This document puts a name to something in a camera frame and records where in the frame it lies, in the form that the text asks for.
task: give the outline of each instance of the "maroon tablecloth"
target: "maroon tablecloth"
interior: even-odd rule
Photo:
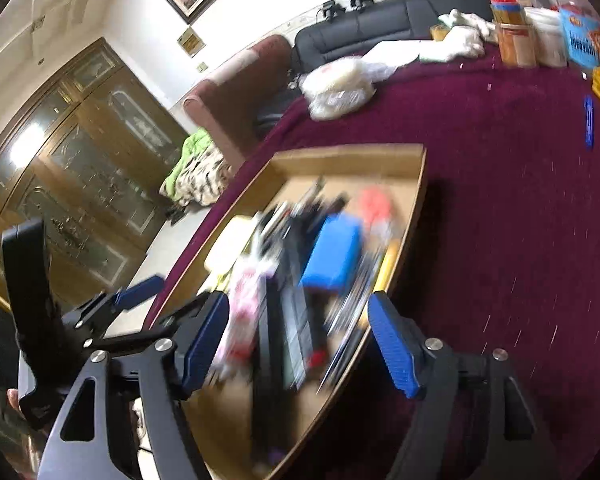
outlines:
[[[295,102],[206,216],[145,325],[277,151],[421,142],[429,186],[395,301],[458,351],[507,349],[549,425],[564,478],[576,478],[600,448],[600,102],[589,151],[589,93],[577,72],[510,70],[490,48],[478,61],[406,67],[340,120],[313,122]],[[372,347],[318,432],[320,446],[312,443],[291,475],[387,472],[412,405],[376,354]]]

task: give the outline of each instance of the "sofa armrest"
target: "sofa armrest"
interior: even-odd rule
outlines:
[[[185,112],[209,132],[234,172],[259,144],[256,112],[286,86],[290,67],[288,41],[269,36],[233,56],[185,98]]]

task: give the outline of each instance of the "metal screw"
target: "metal screw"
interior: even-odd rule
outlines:
[[[437,337],[430,337],[424,342],[424,346],[426,346],[429,350],[440,350],[442,348],[442,341]]]
[[[107,356],[107,353],[104,350],[96,350],[93,354],[91,354],[92,363],[99,363]]]
[[[166,337],[158,339],[158,341],[155,342],[155,349],[158,352],[166,352],[167,350],[170,350],[172,346],[173,341],[171,339],[167,339]]]
[[[493,351],[493,358],[496,359],[496,361],[506,361],[507,359],[509,359],[509,354],[506,350],[503,350],[502,348],[496,348]]]

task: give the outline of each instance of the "plastic bag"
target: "plastic bag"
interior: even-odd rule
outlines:
[[[337,119],[358,110],[376,92],[372,83],[388,78],[395,68],[366,63],[361,57],[343,57],[317,68],[301,79],[315,121]]]

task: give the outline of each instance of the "tiled floor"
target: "tiled floor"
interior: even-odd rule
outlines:
[[[173,227],[166,222],[149,247],[144,262],[142,262],[138,272],[131,280],[131,285],[154,274],[166,276],[208,211],[208,208],[204,208],[195,213],[189,212]],[[153,298],[141,303],[129,312],[120,314],[107,330],[107,336],[140,330],[152,301]]]

